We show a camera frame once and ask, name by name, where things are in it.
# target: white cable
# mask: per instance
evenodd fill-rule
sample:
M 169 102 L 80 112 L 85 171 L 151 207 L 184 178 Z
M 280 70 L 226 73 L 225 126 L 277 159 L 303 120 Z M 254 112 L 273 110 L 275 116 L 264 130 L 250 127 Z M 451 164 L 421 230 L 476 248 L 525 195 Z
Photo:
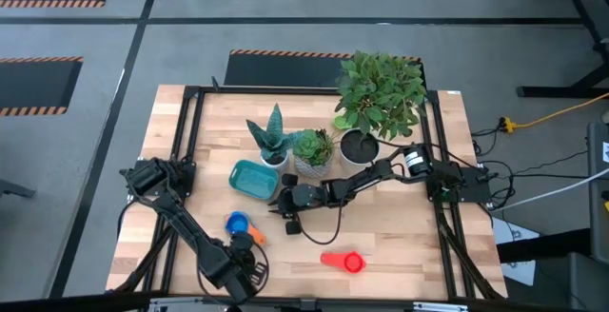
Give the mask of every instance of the white cable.
M 508 205 L 508 206 L 506 206 L 506 207 L 497 208 L 497 209 L 491 210 L 491 212 L 497 212 L 497 211 L 506 210 L 506 209 L 508 209 L 508 208 L 512 208 L 512 207 L 515 207 L 515 206 L 518 206 L 518 205 L 522 205 L 522 204 L 531 203 L 531 202 L 536 201 L 536 200 L 538 200 L 538 199 L 545 198 L 545 197 L 547 197 L 547 196 L 551 196 L 551 195 L 554 195 L 554 194 L 557 194 L 557 193 L 564 192 L 564 191 L 569 190 L 569 189 L 571 189 L 571 188 L 575 188 L 575 187 L 577 187 L 577 186 L 579 186 L 579 185 L 583 185 L 583 184 L 589 183 L 589 182 L 591 182 L 591 181 L 593 181 L 593 180 L 597 179 L 598 177 L 601 177 L 601 176 L 603 176 L 603 175 L 605 175 L 605 174 L 607 174 L 607 173 L 609 173 L 609 168 L 607 168 L 607 169 L 603 170 L 603 171 L 602 171 L 602 172 L 600 172 L 600 173 L 597 173 L 597 174 L 595 174 L 595 175 L 591 176 L 590 178 L 584 179 L 584 180 L 582 180 L 582 181 L 580 181 L 580 182 L 578 182 L 578 183 L 575 183 L 575 184 L 569 185 L 569 186 L 567 186 L 567 187 L 563 187 L 563 188 L 560 188 L 560 189 L 554 190 L 554 191 L 552 191 L 552 192 L 543 193 L 543 194 L 541 194 L 541 195 L 539 195 L 539 196 L 537 196 L 537 197 L 533 197 L 533 198 L 525 199 L 525 200 L 523 200 L 523 201 L 520 201 L 520 202 L 517 202 L 517 203 L 511 204 L 511 205 Z

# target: succulent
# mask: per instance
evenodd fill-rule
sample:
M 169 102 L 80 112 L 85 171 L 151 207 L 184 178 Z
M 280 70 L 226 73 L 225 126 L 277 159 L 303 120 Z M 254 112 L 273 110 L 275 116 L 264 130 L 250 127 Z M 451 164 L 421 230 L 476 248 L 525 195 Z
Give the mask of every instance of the succulent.
M 294 156 L 312 166 L 325 165 L 334 152 L 334 137 L 325 129 L 303 130 L 294 144 Z
M 284 134 L 284 122 L 279 106 L 275 104 L 273 112 L 268 118 L 266 131 L 250 120 L 247 121 L 247 128 L 254 137 L 256 144 L 261 150 L 263 159 L 269 160 L 277 156 L 287 156 L 287 151 L 294 146 L 300 133 Z
M 344 123 L 358 127 L 363 134 L 379 131 L 390 139 L 410 136 L 410 127 L 419 123 L 425 111 L 420 108 L 426 90 L 422 85 L 421 64 L 388 54 L 356 51 L 353 60 L 342 61 L 338 79 L 343 96 L 336 111 L 344 108 Z

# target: white plant pot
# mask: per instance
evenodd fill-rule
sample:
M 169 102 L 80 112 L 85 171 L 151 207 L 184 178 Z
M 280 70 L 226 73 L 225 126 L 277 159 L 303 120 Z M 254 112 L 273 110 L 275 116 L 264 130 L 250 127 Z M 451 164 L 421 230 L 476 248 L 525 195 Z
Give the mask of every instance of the white plant pot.
M 267 161 L 265 161 L 265 159 L 263 159 L 263 156 L 260 156 L 260 161 L 263 162 L 263 165 L 269 167 L 269 168 L 273 168 L 275 170 L 277 170 L 278 173 L 284 173 L 287 170 L 287 167 L 289 166 L 289 153 L 285 154 L 285 158 L 284 160 L 277 165 L 272 165 L 270 163 L 268 163 Z
M 334 153 L 332 153 L 332 155 L 325 164 L 321 166 L 312 166 L 305 162 L 305 160 L 294 155 L 294 166 L 296 166 L 296 170 L 303 176 L 307 178 L 320 179 L 327 175 L 327 173 L 330 172 L 330 169 L 332 169 L 333 158 Z
M 344 132 L 343 136 L 345 136 L 345 134 L 351 130 L 357 130 L 356 128 L 351 128 L 347 131 Z M 346 156 L 344 156 L 343 154 L 343 148 L 341 147 L 341 143 L 339 143 L 339 151 L 341 153 L 341 167 L 346 169 L 349 173 L 357 173 L 359 171 L 362 171 L 364 168 L 366 168 L 367 166 L 370 166 L 370 163 L 367 162 L 365 164 L 358 164 L 358 163 L 354 163 L 353 161 L 349 160 L 346 158 Z M 377 154 L 374 156 L 374 159 L 372 161 L 376 161 L 379 158 L 379 152 L 377 151 Z

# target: red plastic cup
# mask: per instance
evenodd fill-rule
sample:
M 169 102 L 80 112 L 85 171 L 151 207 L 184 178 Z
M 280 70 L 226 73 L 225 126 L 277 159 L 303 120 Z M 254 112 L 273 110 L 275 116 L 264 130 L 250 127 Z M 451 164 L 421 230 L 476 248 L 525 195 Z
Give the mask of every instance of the red plastic cup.
M 365 268 L 365 261 L 357 251 L 348 253 L 324 253 L 321 261 L 323 264 L 339 267 L 351 274 L 359 273 Z

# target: orange striped tape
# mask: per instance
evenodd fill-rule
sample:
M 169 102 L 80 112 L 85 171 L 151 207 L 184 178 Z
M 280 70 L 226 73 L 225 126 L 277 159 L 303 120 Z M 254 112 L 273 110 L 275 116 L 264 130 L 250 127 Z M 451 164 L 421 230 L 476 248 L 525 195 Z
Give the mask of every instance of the orange striped tape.
M 83 62 L 82 56 L 53 56 L 36 58 L 0 58 L 0 63 L 20 63 L 20 62 L 51 62 L 51 61 L 78 61 Z
M 68 107 L 0 107 L 0 117 L 64 114 Z
M 0 0 L 0 8 L 101 8 L 97 0 Z
M 327 57 L 327 58 L 338 58 L 338 59 L 349 59 L 349 58 L 353 57 L 353 54 L 349 54 L 349 53 L 330 53 L 330 52 L 316 52 L 316 51 L 288 51 L 288 50 L 256 50 L 256 49 L 233 49 L 230 51 L 230 55 L 234 55 L 234 54 Z M 413 57 L 413 56 L 404 56 L 404 59 L 410 60 L 410 61 L 421 61 L 421 58 Z

